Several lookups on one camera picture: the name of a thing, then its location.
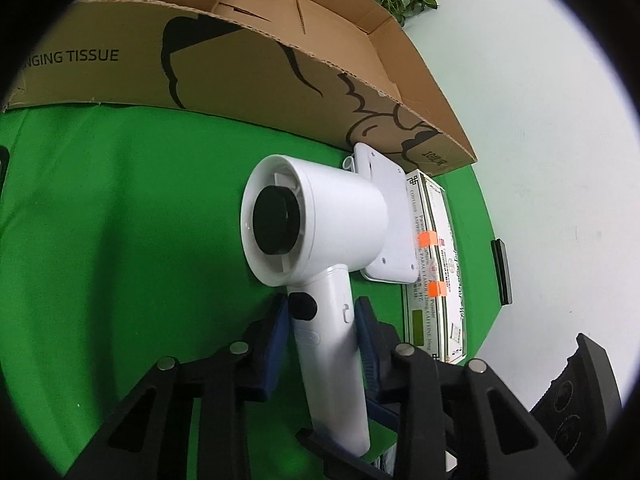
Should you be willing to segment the white rectangular plastic device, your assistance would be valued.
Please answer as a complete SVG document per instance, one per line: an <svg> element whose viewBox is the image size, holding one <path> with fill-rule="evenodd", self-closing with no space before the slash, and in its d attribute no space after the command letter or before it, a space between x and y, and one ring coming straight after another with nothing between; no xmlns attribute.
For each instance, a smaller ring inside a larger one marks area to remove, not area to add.
<svg viewBox="0 0 640 480"><path fill-rule="evenodd" d="M406 173L382 153L358 142L343 168L369 180L381 192L387 209L385 242L378 256L361 270L369 281L411 284L419 277L416 231L413 227Z"/></svg>

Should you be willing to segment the white handheld hair dryer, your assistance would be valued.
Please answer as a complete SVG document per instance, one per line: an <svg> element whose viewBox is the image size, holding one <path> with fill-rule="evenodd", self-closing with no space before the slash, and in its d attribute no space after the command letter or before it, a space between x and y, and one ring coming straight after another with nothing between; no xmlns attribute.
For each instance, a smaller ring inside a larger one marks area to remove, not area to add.
<svg viewBox="0 0 640 480"><path fill-rule="evenodd" d="M370 436L349 274L381 252L385 200L345 170L269 155L248 177L240 213L256 278L288 293L314 431L357 457Z"/></svg>

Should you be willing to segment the green white medicine box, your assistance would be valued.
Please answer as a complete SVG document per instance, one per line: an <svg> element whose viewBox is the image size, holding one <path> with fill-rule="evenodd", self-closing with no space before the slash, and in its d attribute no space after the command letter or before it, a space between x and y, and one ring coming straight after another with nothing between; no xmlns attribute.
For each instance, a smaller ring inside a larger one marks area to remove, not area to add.
<svg viewBox="0 0 640 480"><path fill-rule="evenodd" d="M458 364L466 358L466 323L447 195L420 170L408 174L407 191L419 274L402 291L404 335L433 358Z"/></svg>

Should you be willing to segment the black panel with dials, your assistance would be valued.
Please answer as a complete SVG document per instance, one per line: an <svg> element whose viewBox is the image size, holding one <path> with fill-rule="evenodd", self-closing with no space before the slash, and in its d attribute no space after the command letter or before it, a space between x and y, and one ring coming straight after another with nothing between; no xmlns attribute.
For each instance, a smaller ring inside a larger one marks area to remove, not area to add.
<svg viewBox="0 0 640 480"><path fill-rule="evenodd" d="M620 390L605 348L587 335L530 410L574 471L588 469L622 411Z"/></svg>

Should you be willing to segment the black clamp on table edge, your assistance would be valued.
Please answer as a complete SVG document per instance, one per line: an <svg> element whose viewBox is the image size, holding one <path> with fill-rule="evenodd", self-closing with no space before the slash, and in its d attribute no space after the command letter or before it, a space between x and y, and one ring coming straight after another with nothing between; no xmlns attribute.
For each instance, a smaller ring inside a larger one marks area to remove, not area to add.
<svg viewBox="0 0 640 480"><path fill-rule="evenodd" d="M494 257L500 302L503 306L507 306L512 304L513 295L506 244L500 238L496 238L490 242L490 247Z"/></svg>

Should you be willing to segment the green table cloth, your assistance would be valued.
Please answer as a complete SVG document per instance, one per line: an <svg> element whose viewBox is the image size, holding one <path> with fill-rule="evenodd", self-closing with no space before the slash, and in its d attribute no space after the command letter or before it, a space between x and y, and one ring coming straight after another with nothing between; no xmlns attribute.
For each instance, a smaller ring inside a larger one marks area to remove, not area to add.
<svg viewBox="0 0 640 480"><path fill-rule="evenodd" d="M273 297L243 255L250 172L344 153L178 110L49 106L1 117L1 369L29 435L65 472L161 356L210 356Z"/></svg>

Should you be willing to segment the large shallow cardboard box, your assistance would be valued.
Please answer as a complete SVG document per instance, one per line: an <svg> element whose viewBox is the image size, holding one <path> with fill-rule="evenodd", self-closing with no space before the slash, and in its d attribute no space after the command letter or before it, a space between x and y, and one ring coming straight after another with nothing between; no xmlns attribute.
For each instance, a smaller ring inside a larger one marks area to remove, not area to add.
<svg viewBox="0 0 640 480"><path fill-rule="evenodd" d="M431 176L475 162L412 41L373 0L75 0L29 53L7 108L178 108L365 143Z"/></svg>

